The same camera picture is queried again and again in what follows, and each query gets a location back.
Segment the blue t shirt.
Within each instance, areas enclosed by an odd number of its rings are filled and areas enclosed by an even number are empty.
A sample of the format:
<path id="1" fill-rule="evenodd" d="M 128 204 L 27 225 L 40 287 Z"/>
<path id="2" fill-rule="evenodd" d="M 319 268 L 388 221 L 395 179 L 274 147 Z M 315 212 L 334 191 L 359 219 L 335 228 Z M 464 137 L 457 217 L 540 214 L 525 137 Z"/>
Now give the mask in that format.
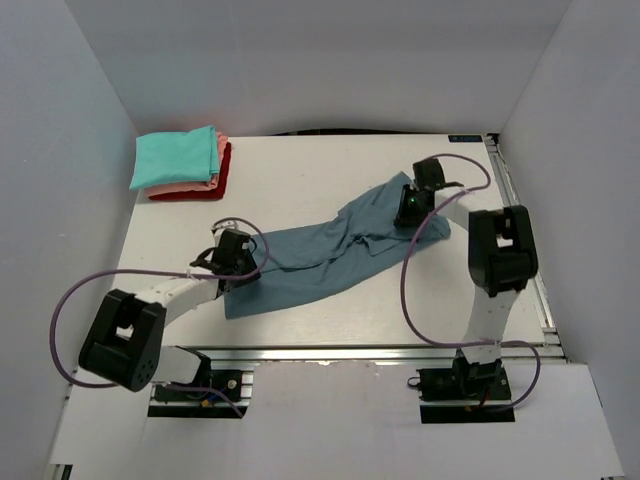
<path id="1" fill-rule="evenodd" d="M 235 320 L 289 309 L 343 292 L 401 263 L 414 235 L 394 219 L 409 177 L 400 172 L 344 205 L 328 222 L 265 234 L 257 242 L 255 282 L 224 295 L 225 316 Z"/>

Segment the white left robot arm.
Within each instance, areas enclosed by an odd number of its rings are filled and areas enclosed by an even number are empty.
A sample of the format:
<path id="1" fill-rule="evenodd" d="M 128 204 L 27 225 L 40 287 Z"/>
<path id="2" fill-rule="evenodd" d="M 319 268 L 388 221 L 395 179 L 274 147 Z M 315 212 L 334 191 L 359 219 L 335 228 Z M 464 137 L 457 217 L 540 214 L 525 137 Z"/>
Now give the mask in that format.
<path id="1" fill-rule="evenodd" d="M 211 387 L 210 360 L 185 347 L 165 346 L 165 327 L 196 307 L 260 278 L 251 247 L 237 229 L 222 231 L 217 244 L 191 263 L 214 275 L 167 280 L 137 293 L 112 290 L 104 297 L 81 347 L 79 366 L 132 392 L 150 383 L 177 384 L 199 399 Z"/>

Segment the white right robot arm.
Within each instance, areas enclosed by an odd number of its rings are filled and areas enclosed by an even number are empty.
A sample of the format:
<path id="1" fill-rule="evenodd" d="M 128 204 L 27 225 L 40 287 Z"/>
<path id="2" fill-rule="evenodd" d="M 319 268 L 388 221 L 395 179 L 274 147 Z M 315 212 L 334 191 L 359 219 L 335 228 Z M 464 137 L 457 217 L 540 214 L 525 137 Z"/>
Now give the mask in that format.
<path id="1" fill-rule="evenodd" d="M 403 186 L 394 225 L 414 231 L 401 267 L 400 298 L 405 320 L 429 345 L 456 351 L 451 374 L 453 390 L 472 399 L 484 391 L 488 379 L 501 369 L 501 345 L 511 309 L 538 272 L 538 257 L 529 212 L 522 205 L 482 209 L 475 194 L 491 185 L 491 175 L 478 161 L 446 153 L 446 158 L 479 168 L 484 181 L 476 186 L 445 179 L 440 155 L 413 164 L 414 180 Z M 474 299 L 463 340 L 437 342 L 421 334 L 409 317 L 406 274 L 413 250 L 424 230 L 446 219 L 467 232 L 467 265 Z"/>

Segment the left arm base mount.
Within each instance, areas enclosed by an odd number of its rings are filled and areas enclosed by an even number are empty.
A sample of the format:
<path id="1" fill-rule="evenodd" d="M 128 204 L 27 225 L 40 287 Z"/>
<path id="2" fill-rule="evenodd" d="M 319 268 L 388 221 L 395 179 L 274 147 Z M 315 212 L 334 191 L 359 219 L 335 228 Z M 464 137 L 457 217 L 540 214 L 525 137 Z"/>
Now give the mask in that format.
<path id="1" fill-rule="evenodd" d="M 247 412 L 253 372 L 211 367 L 199 385 L 186 389 L 157 385 L 152 388 L 149 418 L 240 420 Z"/>

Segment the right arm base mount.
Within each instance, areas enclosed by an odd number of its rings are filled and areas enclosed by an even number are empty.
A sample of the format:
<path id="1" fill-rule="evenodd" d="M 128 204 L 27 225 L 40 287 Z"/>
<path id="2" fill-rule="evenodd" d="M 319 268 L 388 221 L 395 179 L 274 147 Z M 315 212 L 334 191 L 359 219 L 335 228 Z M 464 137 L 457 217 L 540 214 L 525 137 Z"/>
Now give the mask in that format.
<path id="1" fill-rule="evenodd" d="M 513 423 L 511 389 L 504 368 L 493 379 L 463 387 L 452 368 L 419 369 L 407 379 L 418 393 L 424 425 Z"/>

